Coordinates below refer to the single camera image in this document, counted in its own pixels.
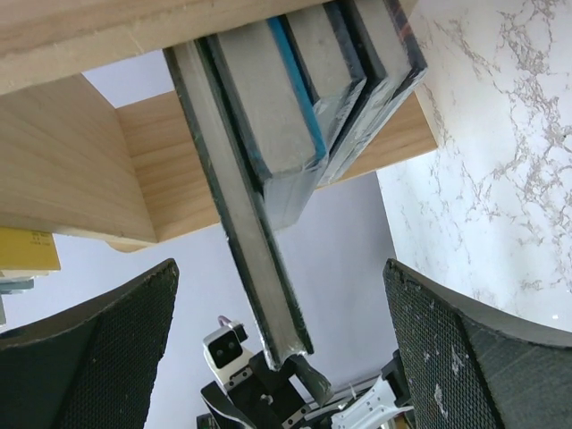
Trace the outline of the yellow book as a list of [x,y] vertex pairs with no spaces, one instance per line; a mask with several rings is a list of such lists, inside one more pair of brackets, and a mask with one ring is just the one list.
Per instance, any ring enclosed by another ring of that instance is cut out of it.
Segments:
[[52,233],[1,228],[1,275],[61,269]]

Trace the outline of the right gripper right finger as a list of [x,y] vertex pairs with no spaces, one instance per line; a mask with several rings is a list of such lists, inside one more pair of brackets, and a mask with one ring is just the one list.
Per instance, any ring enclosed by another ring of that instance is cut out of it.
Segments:
[[419,428],[569,428],[571,334],[390,259],[383,282]]

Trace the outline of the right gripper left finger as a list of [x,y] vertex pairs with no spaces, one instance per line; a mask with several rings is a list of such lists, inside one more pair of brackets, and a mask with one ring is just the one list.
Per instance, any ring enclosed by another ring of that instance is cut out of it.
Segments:
[[122,286],[1,335],[3,428],[142,428],[172,324],[167,259]]

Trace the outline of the teal underwater cover book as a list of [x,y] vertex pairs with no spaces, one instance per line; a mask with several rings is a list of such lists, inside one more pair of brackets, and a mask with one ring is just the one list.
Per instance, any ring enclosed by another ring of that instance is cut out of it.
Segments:
[[209,36],[241,142],[275,230],[300,218],[328,151],[295,55],[277,18]]

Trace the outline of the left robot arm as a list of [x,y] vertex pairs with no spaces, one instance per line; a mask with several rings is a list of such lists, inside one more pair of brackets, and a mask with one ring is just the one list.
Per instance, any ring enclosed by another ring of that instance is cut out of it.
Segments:
[[261,352],[246,350],[236,363],[230,374],[216,368],[201,390],[208,412],[198,428],[380,428],[413,409],[398,351],[378,377],[337,392],[302,357],[278,372]]

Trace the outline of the Robinson Crusoe purple book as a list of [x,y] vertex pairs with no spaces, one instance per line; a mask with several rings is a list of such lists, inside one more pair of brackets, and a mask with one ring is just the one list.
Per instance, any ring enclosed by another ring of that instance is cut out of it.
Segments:
[[349,169],[426,74],[427,63],[399,1],[339,1],[366,84],[336,139],[321,180]]

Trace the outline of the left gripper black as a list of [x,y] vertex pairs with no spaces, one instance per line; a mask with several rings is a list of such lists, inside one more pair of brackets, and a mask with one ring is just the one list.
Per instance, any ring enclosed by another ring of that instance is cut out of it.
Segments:
[[249,360],[252,375],[225,391],[211,382],[200,391],[217,428],[304,428],[310,406],[290,381],[295,376],[318,407],[333,396],[332,384],[301,355],[289,357],[278,371],[271,370],[263,352]]

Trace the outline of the Wuthering Heights blue book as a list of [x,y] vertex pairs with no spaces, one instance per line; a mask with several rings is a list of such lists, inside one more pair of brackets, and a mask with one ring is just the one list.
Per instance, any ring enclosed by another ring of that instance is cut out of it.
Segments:
[[331,150],[358,142],[352,109],[366,73],[349,34],[349,13],[331,1],[280,17],[324,144]]

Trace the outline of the dark green gold book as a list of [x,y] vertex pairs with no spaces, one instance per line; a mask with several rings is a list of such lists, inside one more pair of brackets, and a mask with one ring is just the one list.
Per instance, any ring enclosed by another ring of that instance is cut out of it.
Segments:
[[215,208],[274,371],[314,346],[243,154],[218,73],[197,41],[164,50]]

